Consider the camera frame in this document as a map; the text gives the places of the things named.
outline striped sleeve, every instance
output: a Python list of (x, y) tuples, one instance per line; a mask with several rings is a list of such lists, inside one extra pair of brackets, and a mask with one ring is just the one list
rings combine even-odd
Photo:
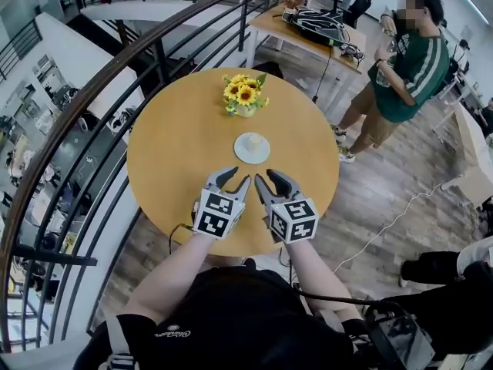
[(439, 38), (429, 39), (426, 55), (411, 70), (411, 80), (406, 84), (406, 89), (417, 104), (430, 97), (442, 77), (440, 70), (442, 49)]

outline white cup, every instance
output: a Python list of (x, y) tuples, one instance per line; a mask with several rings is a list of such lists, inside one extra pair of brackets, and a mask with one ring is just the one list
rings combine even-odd
[(262, 144), (263, 137), (260, 134), (257, 133), (251, 133), (247, 138), (246, 138), (246, 149), (254, 153), (258, 151), (260, 148), (260, 144)]

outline khaki shorts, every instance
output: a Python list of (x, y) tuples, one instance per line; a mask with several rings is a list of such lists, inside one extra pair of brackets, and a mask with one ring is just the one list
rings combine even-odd
[(400, 125), (400, 123), (386, 120), (380, 114), (371, 82), (354, 97), (350, 107), (357, 110), (361, 115), (366, 115), (357, 142), (365, 143), (368, 146), (373, 145), (374, 148), (378, 148)]

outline round wooden table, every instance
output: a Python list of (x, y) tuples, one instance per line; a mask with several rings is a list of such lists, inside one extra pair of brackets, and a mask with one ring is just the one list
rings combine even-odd
[[(180, 223), (192, 224), (193, 201), (207, 177), (223, 167), (238, 166), (223, 188), (235, 189), (244, 176), (252, 183), (240, 222), (226, 240), (218, 240), (211, 254), (250, 256), (274, 251), (275, 244), (263, 218), (265, 210), (253, 184), (256, 173), (280, 170), (295, 179), (306, 197), (313, 198), (322, 216), (339, 177), (337, 145), (323, 113), (300, 90), (275, 76), (267, 76), (262, 97), (268, 107), (251, 118), (229, 116), (223, 105), (223, 74), (256, 77), (252, 69), (211, 69), (167, 86), (143, 110), (132, 130), (128, 149), (130, 186), (147, 217), (165, 234)], [(270, 143), (269, 158), (257, 165), (240, 161), (233, 150), (236, 138), (259, 133)], [(190, 236), (179, 229), (173, 239)]]

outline person's hand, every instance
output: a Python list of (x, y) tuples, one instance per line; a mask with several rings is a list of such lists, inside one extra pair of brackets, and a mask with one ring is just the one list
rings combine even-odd
[(386, 32), (391, 32), (392, 34), (397, 34), (397, 28), (395, 27), (395, 22), (392, 17), (387, 14), (381, 16), (381, 24)]
[(395, 55), (395, 52), (388, 52), (384, 47), (377, 48), (375, 51), (375, 62), (378, 59), (389, 60), (392, 56)]

